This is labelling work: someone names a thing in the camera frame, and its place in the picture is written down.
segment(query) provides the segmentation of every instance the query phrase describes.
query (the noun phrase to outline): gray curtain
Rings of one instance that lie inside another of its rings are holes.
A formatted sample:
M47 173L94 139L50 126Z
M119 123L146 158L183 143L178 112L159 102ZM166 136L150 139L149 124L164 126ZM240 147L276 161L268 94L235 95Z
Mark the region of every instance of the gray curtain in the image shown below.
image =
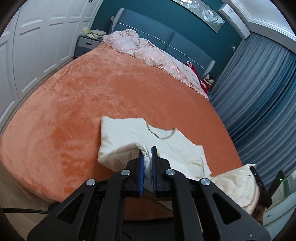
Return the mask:
M243 164L269 186L296 169L296 56L255 33L243 40L211 90Z

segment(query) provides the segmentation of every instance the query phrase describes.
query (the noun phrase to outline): orange bedspread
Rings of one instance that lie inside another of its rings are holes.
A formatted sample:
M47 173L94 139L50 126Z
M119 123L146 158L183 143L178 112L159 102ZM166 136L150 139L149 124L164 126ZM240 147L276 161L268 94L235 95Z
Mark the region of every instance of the orange bedspread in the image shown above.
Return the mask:
M213 175L242 165L206 98L107 45L63 67L28 97L2 136L0 158L26 189L63 201L86 179L100 181L112 175L97 162L103 115L141 117L162 129L176 127L204 147ZM128 219L170 215L145 199L126 203Z

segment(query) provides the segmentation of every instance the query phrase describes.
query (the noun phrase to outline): silver bolt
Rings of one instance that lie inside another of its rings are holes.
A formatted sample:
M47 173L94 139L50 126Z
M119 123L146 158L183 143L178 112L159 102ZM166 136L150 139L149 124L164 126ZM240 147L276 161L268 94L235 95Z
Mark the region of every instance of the silver bolt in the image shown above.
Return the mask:
M205 186L207 186L207 185L210 184L210 180L207 179L207 178L203 178L203 179L201 179L200 182L201 182L201 184L203 184L203 185L205 185Z
M123 175L123 176L128 176L128 175L130 175L130 173L131 173L131 171L127 170L127 169L124 169L121 171L121 175Z
M93 186L95 183L96 183L96 180L95 180L95 179L88 179L88 180L86 181L86 184L87 184L88 186Z
M165 173L168 174L168 175L174 175L175 174L175 171L173 169L167 169L165 171Z

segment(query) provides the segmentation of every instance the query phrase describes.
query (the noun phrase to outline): blue upholstered headboard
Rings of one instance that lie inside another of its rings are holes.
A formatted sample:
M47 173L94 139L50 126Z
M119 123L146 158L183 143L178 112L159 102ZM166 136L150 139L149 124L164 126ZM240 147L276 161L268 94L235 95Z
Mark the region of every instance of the blue upholstered headboard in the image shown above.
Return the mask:
M137 12L121 8L110 27L109 33L133 29L182 63L190 61L200 77L207 75L215 61L194 43L168 26Z

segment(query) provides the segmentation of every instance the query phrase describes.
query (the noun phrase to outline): nightstand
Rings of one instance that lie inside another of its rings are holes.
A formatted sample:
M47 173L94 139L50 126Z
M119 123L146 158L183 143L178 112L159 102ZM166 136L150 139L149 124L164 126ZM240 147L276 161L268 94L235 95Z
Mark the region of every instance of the nightstand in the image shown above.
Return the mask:
M100 43L101 43L101 40L99 39L91 39L86 35L80 35L76 43L74 58L77 58L91 51L92 49L98 47Z

